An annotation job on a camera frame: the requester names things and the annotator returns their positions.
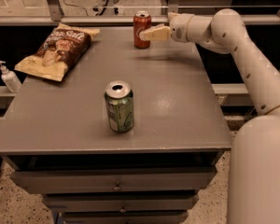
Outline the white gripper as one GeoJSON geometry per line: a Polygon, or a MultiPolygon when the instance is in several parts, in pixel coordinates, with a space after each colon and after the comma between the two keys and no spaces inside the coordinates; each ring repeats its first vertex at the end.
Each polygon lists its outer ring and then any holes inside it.
{"type": "Polygon", "coordinates": [[[139,38],[143,41],[165,41],[170,37],[177,42],[187,43],[187,30],[193,14],[179,14],[168,12],[169,26],[159,24],[139,32],[139,38]]]}

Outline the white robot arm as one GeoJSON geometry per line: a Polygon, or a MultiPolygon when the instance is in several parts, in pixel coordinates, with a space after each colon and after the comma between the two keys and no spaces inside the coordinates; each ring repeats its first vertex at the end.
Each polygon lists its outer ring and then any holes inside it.
{"type": "Polygon", "coordinates": [[[280,72],[232,9],[213,17],[171,12],[168,19],[167,26],[146,29],[140,38],[172,38],[229,53],[259,114],[240,128],[232,143],[227,224],[280,224],[280,72]]]}

